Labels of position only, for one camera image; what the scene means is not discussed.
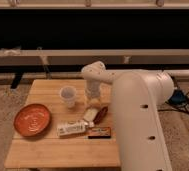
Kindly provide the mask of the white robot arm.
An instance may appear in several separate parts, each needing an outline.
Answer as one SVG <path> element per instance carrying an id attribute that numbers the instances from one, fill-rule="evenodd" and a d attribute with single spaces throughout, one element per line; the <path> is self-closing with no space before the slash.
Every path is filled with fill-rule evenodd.
<path id="1" fill-rule="evenodd" d="M 173 94 L 174 83 L 164 71 L 108 70 L 101 61 L 81 69 L 86 93 L 111 86 L 110 111 L 119 149 L 121 171 L 172 171 L 158 106 Z"/>

